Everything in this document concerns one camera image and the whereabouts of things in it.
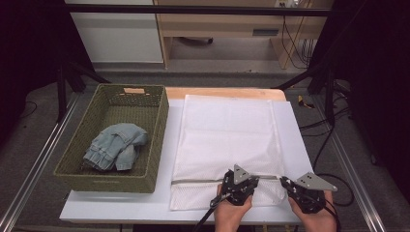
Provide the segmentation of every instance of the green basket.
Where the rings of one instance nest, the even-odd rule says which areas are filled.
[[[100,84],[54,175],[73,190],[154,192],[168,108],[164,86]],[[148,132],[132,170],[100,172],[83,165],[92,140],[118,123],[133,123]]]

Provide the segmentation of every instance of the basket handle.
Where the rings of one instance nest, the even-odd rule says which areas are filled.
[[[145,93],[143,88],[124,88],[126,94],[140,94],[140,95],[149,95]]]

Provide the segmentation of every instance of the light blue cloth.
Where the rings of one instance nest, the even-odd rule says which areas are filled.
[[[147,131],[135,124],[116,124],[103,131],[92,141],[84,155],[84,162],[100,171],[132,169],[139,155],[139,146],[148,140]]]

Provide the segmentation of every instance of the black wire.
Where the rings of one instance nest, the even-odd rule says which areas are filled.
[[[302,24],[303,24],[304,19],[305,19],[305,17],[302,16],[301,23],[299,23],[299,27],[298,27],[298,30],[297,30],[297,32],[296,32],[296,35],[299,34],[299,32],[300,32],[300,30],[301,30],[301,28],[302,28]],[[298,55],[299,59],[302,61],[302,63],[304,63],[304,65],[306,65],[305,68],[297,67],[297,66],[295,65],[295,63],[293,62],[293,59],[292,59],[292,57],[290,56],[290,53],[287,51],[286,46],[285,46],[284,41],[283,41],[283,30],[284,30],[284,29],[286,30],[286,33],[287,33],[287,35],[289,36],[290,41],[292,42],[292,47],[291,47],[290,49],[292,49],[293,47],[295,48],[296,54]],[[287,29],[287,26],[286,26],[286,16],[285,16],[285,15],[283,16],[283,25],[282,25],[282,30],[281,30],[281,42],[282,42],[282,45],[283,45],[283,49],[286,51],[286,53],[287,53],[287,55],[288,55],[290,61],[292,62],[292,65],[293,65],[295,68],[297,68],[297,69],[307,69],[307,68],[308,68],[308,63],[307,63],[307,62],[301,57],[301,55],[299,54],[298,47],[295,45],[295,41],[293,41],[293,39],[292,39],[292,37],[291,37],[291,35],[290,35],[290,33],[289,33],[289,30]]]
[[[338,215],[337,215],[337,212],[336,212],[336,208],[335,208],[335,206],[333,206],[328,200],[326,200],[326,202],[328,202],[329,205],[331,205],[332,208],[335,210],[335,212],[333,212],[333,211],[331,211],[331,209],[329,209],[328,207],[326,207],[326,206],[323,207],[323,209],[325,209],[327,212],[329,212],[329,214],[331,214],[331,215],[335,218],[335,221],[336,221],[336,231],[338,232],[338,231],[340,231],[341,225],[340,225],[340,220],[338,219]]]
[[[33,101],[27,101],[26,103],[32,103],[32,104],[34,104],[34,109],[33,109],[30,113],[28,113],[28,114],[26,114],[26,115],[23,115],[23,116],[20,116],[19,119],[22,119],[22,118],[25,118],[25,117],[27,117],[27,116],[32,115],[32,114],[34,113],[34,111],[36,111],[36,109],[37,109],[37,104],[36,104],[35,102],[33,102]]]
[[[318,137],[330,132],[330,130],[318,134],[302,134],[302,137]]]
[[[201,228],[201,226],[205,223],[205,221],[208,219],[208,217],[214,212],[216,208],[211,208],[209,209],[209,211],[205,214],[205,216],[202,218],[202,220],[200,220],[195,227],[193,227],[192,232],[197,232],[199,231],[199,228]]]
[[[303,20],[304,20],[304,17],[302,17],[302,21],[301,21],[301,23],[299,24],[299,28],[298,28],[298,31],[296,32],[296,35],[298,35],[298,33],[299,33],[300,29],[301,29]],[[299,54],[298,47],[296,46],[295,41],[293,41],[292,37],[290,36],[290,32],[289,32],[289,30],[287,29],[287,26],[286,26],[286,16],[285,16],[285,15],[283,16],[283,26],[284,26],[284,29],[286,30],[287,35],[289,36],[290,41],[292,42],[292,46],[295,48],[296,54],[298,55],[298,57],[299,57],[299,59],[302,61],[302,63],[304,63],[304,65],[305,65],[306,63],[304,62],[304,60],[302,59],[301,55]]]
[[[337,98],[334,99],[334,103],[339,101],[339,100],[346,100],[346,97],[344,97],[344,96],[337,97]]]
[[[330,173],[319,173],[319,174],[316,174],[316,175],[317,175],[317,176],[333,177],[333,178],[335,178],[335,179],[340,180],[341,182],[343,182],[343,183],[347,186],[347,189],[348,189],[349,192],[350,192],[350,200],[349,200],[347,203],[337,203],[337,202],[335,202],[335,200],[334,200],[334,204],[335,204],[335,205],[340,206],[340,207],[347,207],[347,206],[350,206],[350,205],[353,204],[353,202],[355,201],[355,195],[354,195],[353,189],[350,187],[349,183],[347,183],[345,180],[341,179],[340,177],[338,177],[338,176],[336,176],[336,175],[333,175],[333,174],[330,174]]]
[[[320,147],[319,152],[317,153],[316,158],[314,159],[314,162],[313,162],[313,166],[312,166],[313,171],[314,171],[314,169],[316,169],[317,161],[319,160],[320,155],[322,154],[322,151],[325,148],[326,143],[328,142],[329,138],[331,137],[332,132],[333,132],[334,129],[335,129],[335,126],[332,126],[331,131],[329,132],[328,136],[326,137],[325,141],[323,142],[322,146]]]
[[[313,51],[313,40],[309,40],[308,47],[307,42],[308,40],[304,40],[304,43],[302,44],[302,58],[308,68]]]
[[[287,49],[286,49],[286,45],[284,44],[284,40],[283,40],[283,31],[284,31],[285,25],[286,25],[285,17],[283,17],[283,24],[282,24],[282,30],[281,30],[281,33],[282,33],[281,42],[282,42],[282,45],[283,45],[283,49],[286,51],[287,57],[289,57],[290,62],[292,63],[292,65],[293,65],[296,69],[305,70],[305,68],[298,67],[298,66],[295,65],[295,63],[293,62],[292,56],[290,55],[289,51],[287,51]]]
[[[348,111],[349,109],[350,109],[349,107],[344,107],[340,111],[335,113],[335,116],[337,116],[339,114],[342,114],[342,113]],[[302,127],[299,127],[299,130],[304,131],[304,130],[307,130],[307,129],[315,128],[315,127],[318,127],[318,126],[326,123],[327,121],[328,121],[328,119],[324,119],[324,120],[318,121],[318,122],[310,124],[310,125],[302,126]]]

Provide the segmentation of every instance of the table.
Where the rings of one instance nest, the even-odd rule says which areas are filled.
[[[285,174],[297,179],[312,171],[305,144],[293,110],[281,90],[234,88],[166,88],[169,113],[162,145],[157,186],[154,193],[71,191],[60,219],[74,223],[152,223],[195,224],[206,213],[170,211],[170,183],[181,127],[184,97],[206,95],[236,98],[271,99],[274,104]],[[274,207],[253,207],[244,216],[243,224],[295,224],[299,219],[285,200]]]

